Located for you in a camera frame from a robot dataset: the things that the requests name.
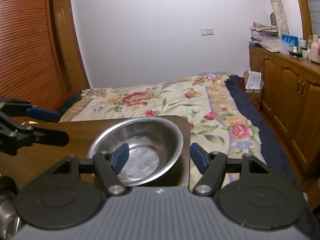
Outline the floral bed blanket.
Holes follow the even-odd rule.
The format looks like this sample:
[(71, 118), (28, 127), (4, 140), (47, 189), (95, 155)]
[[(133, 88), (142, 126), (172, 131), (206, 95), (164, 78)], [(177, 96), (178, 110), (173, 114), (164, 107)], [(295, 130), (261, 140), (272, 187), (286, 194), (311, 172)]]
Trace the floral bed blanket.
[(231, 158), (254, 155), (296, 183), (286, 154), (236, 75), (191, 76), (157, 85), (71, 91), (57, 110), (63, 122), (179, 116), (190, 126), (191, 142)]

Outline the stack of folded cloths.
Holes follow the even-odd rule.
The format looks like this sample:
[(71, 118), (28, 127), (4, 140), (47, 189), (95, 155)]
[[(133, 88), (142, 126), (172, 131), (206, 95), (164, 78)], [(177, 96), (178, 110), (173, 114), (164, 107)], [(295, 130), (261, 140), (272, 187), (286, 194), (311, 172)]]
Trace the stack of folded cloths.
[(250, 26), (251, 42), (259, 44), (266, 38), (277, 38), (278, 27), (276, 25), (263, 25), (258, 22), (253, 22)]

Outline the wall socket strip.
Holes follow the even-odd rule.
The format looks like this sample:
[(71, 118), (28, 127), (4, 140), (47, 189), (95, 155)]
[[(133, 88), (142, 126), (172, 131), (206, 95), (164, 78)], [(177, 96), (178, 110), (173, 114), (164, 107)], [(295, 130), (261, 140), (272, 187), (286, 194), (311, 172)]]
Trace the wall socket strip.
[(199, 72), (199, 76), (221, 76), (221, 75), (228, 75), (228, 71), (215, 71), (215, 72)]

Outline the wooden louvered wardrobe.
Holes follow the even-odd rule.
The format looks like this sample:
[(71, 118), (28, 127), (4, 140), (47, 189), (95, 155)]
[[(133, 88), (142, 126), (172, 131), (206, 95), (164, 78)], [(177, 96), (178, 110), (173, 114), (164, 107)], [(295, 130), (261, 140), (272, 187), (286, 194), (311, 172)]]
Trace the wooden louvered wardrobe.
[(52, 10), (53, 0), (1, 0), (1, 96), (51, 111), (67, 93)]

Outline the white paper bag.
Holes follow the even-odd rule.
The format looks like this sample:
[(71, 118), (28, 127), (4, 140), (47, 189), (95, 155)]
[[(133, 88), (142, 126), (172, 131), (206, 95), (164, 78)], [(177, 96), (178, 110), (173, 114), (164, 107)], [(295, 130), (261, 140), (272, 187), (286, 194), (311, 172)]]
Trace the white paper bag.
[(247, 70), (244, 72), (246, 93), (261, 93), (264, 85), (261, 72)]

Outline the pink bottle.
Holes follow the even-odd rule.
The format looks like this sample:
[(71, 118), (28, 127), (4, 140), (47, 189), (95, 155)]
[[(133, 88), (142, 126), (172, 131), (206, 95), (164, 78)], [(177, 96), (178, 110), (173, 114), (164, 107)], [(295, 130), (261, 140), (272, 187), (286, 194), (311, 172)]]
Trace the pink bottle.
[(310, 47), (310, 60), (318, 64), (320, 64), (320, 55), (319, 55), (320, 44), (319, 43), (320, 43), (319, 36), (316, 34), (313, 34), (313, 42)]

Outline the small steel bowl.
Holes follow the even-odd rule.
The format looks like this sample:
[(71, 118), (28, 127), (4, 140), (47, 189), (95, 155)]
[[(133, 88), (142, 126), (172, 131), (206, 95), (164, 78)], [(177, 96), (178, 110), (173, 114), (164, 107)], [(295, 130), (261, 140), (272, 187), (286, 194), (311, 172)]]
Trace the small steel bowl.
[(103, 131), (93, 141), (87, 157), (112, 153), (127, 144), (129, 157), (118, 173), (124, 186), (175, 186), (183, 181), (183, 143), (183, 134), (172, 121), (161, 117), (133, 118)]

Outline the blue box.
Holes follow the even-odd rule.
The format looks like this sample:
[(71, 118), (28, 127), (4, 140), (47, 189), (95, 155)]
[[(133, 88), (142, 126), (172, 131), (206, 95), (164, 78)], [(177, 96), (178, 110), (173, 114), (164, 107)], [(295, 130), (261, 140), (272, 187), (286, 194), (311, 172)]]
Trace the blue box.
[(281, 41), (286, 44), (292, 45), (293, 47), (298, 46), (298, 37), (296, 36), (282, 34)]

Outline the beige curtain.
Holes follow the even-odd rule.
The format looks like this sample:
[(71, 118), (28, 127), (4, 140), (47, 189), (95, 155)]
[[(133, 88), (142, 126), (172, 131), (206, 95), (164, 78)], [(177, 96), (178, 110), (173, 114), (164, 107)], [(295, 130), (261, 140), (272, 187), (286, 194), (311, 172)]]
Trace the beige curtain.
[(276, 18), (278, 37), (281, 38), (282, 35), (289, 35), (289, 28), (282, 0), (270, 0), (270, 3)]

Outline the medium steel bowl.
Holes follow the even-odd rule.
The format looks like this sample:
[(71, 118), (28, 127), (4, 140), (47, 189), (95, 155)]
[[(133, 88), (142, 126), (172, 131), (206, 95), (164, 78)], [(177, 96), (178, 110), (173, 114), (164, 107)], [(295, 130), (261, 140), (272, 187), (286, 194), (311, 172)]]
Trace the medium steel bowl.
[(1, 239), (11, 239), (23, 226), (15, 206), (17, 194), (15, 181), (9, 176), (1, 176)]

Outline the white wall switch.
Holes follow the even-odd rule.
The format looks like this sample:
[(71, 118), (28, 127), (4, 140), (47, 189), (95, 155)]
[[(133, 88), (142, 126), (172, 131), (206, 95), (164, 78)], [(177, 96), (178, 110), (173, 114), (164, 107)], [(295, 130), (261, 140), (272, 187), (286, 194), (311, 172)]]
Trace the white wall switch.
[(201, 35), (214, 35), (214, 29), (200, 29)]

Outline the wooden sideboard cabinet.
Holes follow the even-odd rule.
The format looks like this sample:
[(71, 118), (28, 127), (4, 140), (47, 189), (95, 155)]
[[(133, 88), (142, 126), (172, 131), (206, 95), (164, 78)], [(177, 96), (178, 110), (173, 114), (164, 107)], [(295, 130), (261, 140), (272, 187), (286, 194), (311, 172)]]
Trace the wooden sideboard cabinet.
[(319, 175), (319, 64), (249, 46), (249, 66), (261, 72), (261, 106), (293, 150), (301, 178)]

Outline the wooden door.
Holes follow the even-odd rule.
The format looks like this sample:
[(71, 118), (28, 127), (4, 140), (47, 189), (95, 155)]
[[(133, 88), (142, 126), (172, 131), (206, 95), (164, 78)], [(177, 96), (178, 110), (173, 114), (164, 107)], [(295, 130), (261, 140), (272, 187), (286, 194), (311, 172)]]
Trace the wooden door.
[(68, 90), (90, 87), (76, 36), (71, 0), (53, 0), (62, 72)]

